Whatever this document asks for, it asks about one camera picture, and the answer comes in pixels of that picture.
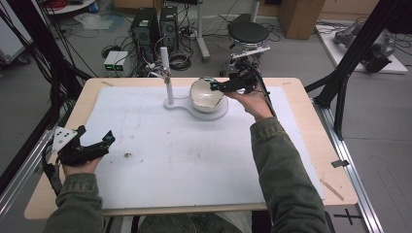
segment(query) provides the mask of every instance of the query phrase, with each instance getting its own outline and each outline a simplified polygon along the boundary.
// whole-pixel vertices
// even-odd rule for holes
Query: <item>round black seat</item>
[[[255,22],[238,22],[230,26],[229,39],[234,44],[248,48],[262,46],[269,37],[269,31]]]

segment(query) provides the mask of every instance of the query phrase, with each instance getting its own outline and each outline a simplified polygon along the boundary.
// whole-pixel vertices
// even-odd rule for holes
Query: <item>sleeve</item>
[[[322,199],[278,119],[256,122],[251,135],[272,232],[329,232]]]
[[[103,232],[102,199],[94,174],[67,176],[49,217],[45,233]]]

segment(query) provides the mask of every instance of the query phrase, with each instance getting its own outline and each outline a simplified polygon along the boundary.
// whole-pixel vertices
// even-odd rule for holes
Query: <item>bowl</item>
[[[213,78],[200,78],[190,87],[191,105],[203,113],[212,113],[216,111],[222,103],[223,92],[211,90],[210,82]]]

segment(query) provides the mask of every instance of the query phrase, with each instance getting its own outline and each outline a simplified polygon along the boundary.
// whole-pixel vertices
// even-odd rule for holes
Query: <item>hand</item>
[[[81,174],[81,173],[94,174],[94,171],[96,171],[97,164],[99,164],[102,158],[103,157],[98,157],[78,167],[71,167],[71,166],[63,165],[64,174],[66,176],[73,175],[73,174]]]
[[[239,101],[245,107],[245,111],[255,117],[255,121],[273,117],[259,84],[249,94],[225,92],[224,95]]]

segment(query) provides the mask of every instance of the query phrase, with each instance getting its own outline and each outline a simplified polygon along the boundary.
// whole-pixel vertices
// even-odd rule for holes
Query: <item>gray floor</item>
[[[112,45],[117,37],[126,36],[129,27],[129,22],[121,17],[106,17],[115,21],[116,28],[109,31],[84,31],[79,25],[69,26],[72,19],[61,19],[63,26],[77,31],[76,35],[69,37],[69,41],[99,77],[105,77],[101,50]],[[210,25],[218,19],[205,20],[205,24]],[[260,18],[259,21],[277,24],[276,18]],[[281,41],[269,42],[271,50],[261,58],[264,77],[296,77],[307,85],[334,69],[317,35],[301,41],[288,40],[278,34]],[[230,42],[226,37],[206,37],[205,41],[212,59],[203,63],[196,43],[192,43],[192,66],[184,72],[173,71],[173,77],[218,75],[225,59],[231,54],[228,49]],[[412,65],[410,55],[396,51],[395,56],[402,64]],[[88,72],[78,57],[75,56],[75,60],[78,67]],[[3,172],[46,112],[50,87],[35,64],[15,64],[0,71],[0,74],[3,75],[0,78],[0,171]],[[383,229],[390,233],[412,231],[412,185],[409,181],[412,177],[409,168],[412,164],[411,89],[412,73],[390,75],[355,72],[347,91],[343,122],[345,142]],[[315,90],[309,96],[314,97],[318,93],[319,90]],[[32,176],[0,222],[0,232],[42,231],[44,221],[30,221],[23,216],[38,178],[37,174]],[[357,232],[350,227],[336,228],[336,232]]]

